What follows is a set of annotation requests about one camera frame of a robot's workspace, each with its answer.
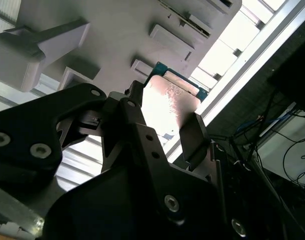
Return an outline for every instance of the screw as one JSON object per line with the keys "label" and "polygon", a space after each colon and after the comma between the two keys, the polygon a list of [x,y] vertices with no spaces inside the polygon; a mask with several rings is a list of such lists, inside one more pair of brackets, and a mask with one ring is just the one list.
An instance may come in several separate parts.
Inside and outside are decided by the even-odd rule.
{"label": "screw", "polygon": [[132,107],[136,106],[132,101],[128,101],[127,103]]}
{"label": "screw", "polygon": [[176,213],[179,210],[179,203],[177,199],[172,195],[166,195],[164,197],[164,204],[173,213]]}
{"label": "screw", "polygon": [[100,96],[101,95],[101,93],[97,90],[91,90],[91,93],[95,96]]}
{"label": "screw", "polygon": [[11,142],[11,138],[3,132],[0,132],[0,147],[6,146]]}
{"label": "screw", "polygon": [[36,143],[31,146],[30,153],[35,158],[45,159],[52,153],[52,149],[46,144]]}
{"label": "screw", "polygon": [[231,225],[232,228],[235,230],[235,232],[241,236],[242,238],[246,237],[246,230],[244,228],[244,226],[237,220],[237,219],[232,219],[231,220]]}

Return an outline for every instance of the window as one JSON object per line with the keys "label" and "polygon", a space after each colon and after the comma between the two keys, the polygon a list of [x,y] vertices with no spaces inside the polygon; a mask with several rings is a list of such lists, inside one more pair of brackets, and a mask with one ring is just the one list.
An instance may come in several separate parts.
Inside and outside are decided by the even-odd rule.
{"label": "window", "polygon": [[217,40],[198,67],[212,76],[216,74],[223,76],[236,59],[234,51],[221,40]]}
{"label": "window", "polygon": [[244,51],[259,33],[256,25],[242,12],[238,12],[219,39],[233,50]]}
{"label": "window", "polygon": [[274,12],[258,0],[242,0],[242,5],[256,15],[263,23],[267,23]]}
{"label": "window", "polygon": [[277,11],[281,7],[281,5],[285,2],[285,0],[263,0],[263,1],[274,11]]}

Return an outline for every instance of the blue cable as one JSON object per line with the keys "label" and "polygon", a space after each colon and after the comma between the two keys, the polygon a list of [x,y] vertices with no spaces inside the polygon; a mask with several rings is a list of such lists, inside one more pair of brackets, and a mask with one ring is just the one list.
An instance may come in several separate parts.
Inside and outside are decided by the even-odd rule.
{"label": "blue cable", "polygon": [[[288,115],[289,115],[289,112],[287,112],[287,113],[285,114],[285,116],[282,116],[282,117],[279,117],[279,118],[276,118],[276,119],[268,120],[268,121],[266,121],[266,123],[273,123],[274,121],[283,120],[283,119],[287,118]],[[255,121],[255,120],[252,120],[252,121],[248,121],[248,122],[243,123],[242,125],[240,125],[240,126],[237,128],[236,134],[239,133],[240,130],[242,130],[242,129],[248,127],[248,126],[251,125],[251,124],[254,124],[255,122],[257,122],[257,120],[256,120],[256,121]]]}

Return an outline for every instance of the mounting hole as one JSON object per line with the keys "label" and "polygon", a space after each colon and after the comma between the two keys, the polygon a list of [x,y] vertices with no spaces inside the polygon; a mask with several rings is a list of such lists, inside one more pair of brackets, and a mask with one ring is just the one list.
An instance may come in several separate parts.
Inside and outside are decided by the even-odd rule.
{"label": "mounting hole", "polygon": [[134,104],[132,101],[128,101],[127,102],[130,106],[132,106],[132,107],[135,107],[136,106],[136,104]]}
{"label": "mounting hole", "polygon": [[146,139],[148,139],[149,141],[154,140],[154,139],[153,139],[153,137],[152,137],[152,136],[150,136],[150,135],[146,135]]}
{"label": "mounting hole", "polygon": [[91,90],[91,93],[95,96],[100,96],[101,95],[101,93],[97,90]]}
{"label": "mounting hole", "polygon": [[155,158],[155,159],[159,159],[161,156],[159,156],[159,154],[157,153],[157,152],[155,152],[155,151],[153,151],[152,153],[151,153],[151,155]]}
{"label": "mounting hole", "polygon": [[6,146],[11,142],[11,138],[3,132],[0,132],[0,147]]}
{"label": "mounting hole", "polygon": [[45,159],[52,153],[52,149],[43,143],[36,143],[31,146],[30,154],[38,159]]}

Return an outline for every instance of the white wall-mounted holder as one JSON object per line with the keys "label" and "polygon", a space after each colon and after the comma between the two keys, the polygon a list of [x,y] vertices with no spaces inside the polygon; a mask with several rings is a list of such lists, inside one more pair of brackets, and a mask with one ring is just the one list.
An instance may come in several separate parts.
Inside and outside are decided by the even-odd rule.
{"label": "white wall-mounted holder", "polygon": [[99,70],[99,67],[78,57],[70,65],[66,66],[57,91],[82,83],[91,84]]}
{"label": "white wall-mounted holder", "polygon": [[79,19],[37,33],[24,27],[0,33],[0,81],[30,91],[45,67],[83,44],[89,26]]}

